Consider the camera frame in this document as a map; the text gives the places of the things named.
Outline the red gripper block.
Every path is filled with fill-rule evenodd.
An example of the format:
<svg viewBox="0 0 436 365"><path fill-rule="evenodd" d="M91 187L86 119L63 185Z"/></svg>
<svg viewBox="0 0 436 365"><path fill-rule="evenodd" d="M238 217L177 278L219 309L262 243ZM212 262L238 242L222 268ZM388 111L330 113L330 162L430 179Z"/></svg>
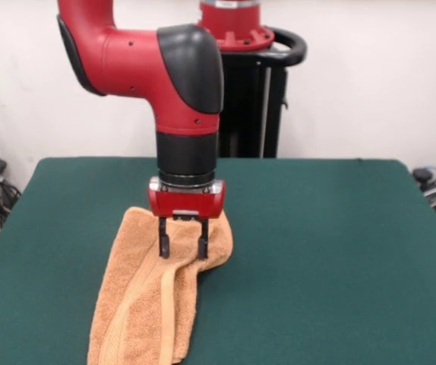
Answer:
<svg viewBox="0 0 436 365"><path fill-rule="evenodd" d="M179 189L163 184L158 177L150 179L148 195L150 210L159 217L160 257L167 259L170 253L169 235L166 231L166 218L196 217L200 221L201 234L198 238L198 258L208 258L209 221L218 218L224 206L226 184L215 179L210 185L196 189Z"/></svg>

